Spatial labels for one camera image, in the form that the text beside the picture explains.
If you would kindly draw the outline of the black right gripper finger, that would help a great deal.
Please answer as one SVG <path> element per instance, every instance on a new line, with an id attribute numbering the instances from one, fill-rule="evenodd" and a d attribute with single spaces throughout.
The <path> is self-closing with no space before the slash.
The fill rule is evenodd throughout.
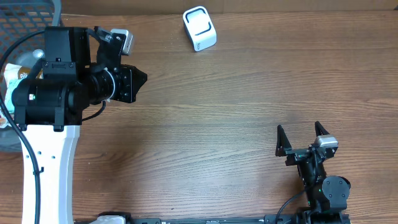
<path id="1" fill-rule="evenodd" d="M 277 144 L 275 154 L 277 156 L 286 156 L 288 151 L 292 150 L 292 146 L 281 125 L 277 126 Z"/>
<path id="2" fill-rule="evenodd" d="M 317 136 L 329 135 L 329 132 L 321 125 L 319 121 L 315 122 L 315 132 Z"/>

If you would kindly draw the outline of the teal snack wrapper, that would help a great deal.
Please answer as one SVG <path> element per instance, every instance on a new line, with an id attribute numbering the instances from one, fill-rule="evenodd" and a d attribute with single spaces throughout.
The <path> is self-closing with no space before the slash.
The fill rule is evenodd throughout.
<path id="1" fill-rule="evenodd" d="M 15 107 L 12 102 L 12 93 L 21 81 L 21 79 L 6 79 L 6 96 L 4 98 L 4 104 L 6 105 L 6 108 L 10 114 L 14 114 L 15 111 Z"/>

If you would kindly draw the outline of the silver capped yellow drink bottle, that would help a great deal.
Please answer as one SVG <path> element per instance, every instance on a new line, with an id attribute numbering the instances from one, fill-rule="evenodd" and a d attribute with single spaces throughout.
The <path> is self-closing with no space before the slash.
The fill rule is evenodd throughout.
<path id="1" fill-rule="evenodd" d="M 45 57 L 45 52 L 42 49 L 35 49 L 33 51 L 24 52 L 16 59 L 16 64 L 23 67 L 32 68 L 38 59 Z"/>

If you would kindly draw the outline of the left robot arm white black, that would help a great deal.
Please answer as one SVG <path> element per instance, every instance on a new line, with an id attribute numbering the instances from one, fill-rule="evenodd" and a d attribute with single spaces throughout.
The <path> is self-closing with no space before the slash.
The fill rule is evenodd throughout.
<path id="1" fill-rule="evenodd" d="M 45 57 L 12 92 L 24 156 L 23 223 L 72 223 L 73 161 L 83 111 L 133 103 L 147 75 L 121 58 L 134 40 L 125 29 L 47 27 Z"/>

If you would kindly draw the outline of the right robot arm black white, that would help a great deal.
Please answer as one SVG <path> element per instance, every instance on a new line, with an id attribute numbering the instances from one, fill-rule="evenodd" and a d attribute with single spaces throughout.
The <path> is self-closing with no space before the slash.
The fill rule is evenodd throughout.
<path id="1" fill-rule="evenodd" d="M 288 199 L 275 215 L 275 223 L 350 223 L 347 209 L 351 183 L 342 176 L 326 174 L 323 163 L 334 157 L 338 140 L 320 122 L 315 122 L 316 138 L 307 148 L 294 149 L 281 125 L 277 127 L 275 155 L 285 157 L 287 166 L 296 166 L 304 189 Z M 296 198 L 305 194 L 307 207 L 298 208 L 287 220 L 281 213 Z"/>

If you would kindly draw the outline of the brown pantree snack bag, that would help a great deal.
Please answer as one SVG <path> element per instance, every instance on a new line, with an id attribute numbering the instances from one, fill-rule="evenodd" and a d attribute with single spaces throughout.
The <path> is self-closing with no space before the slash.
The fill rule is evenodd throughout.
<path id="1" fill-rule="evenodd" d="M 23 78 L 27 78 L 30 71 L 31 69 L 29 67 L 23 67 L 21 65 L 8 63 L 4 71 L 4 77 L 7 82 L 17 79 L 20 80 Z"/>

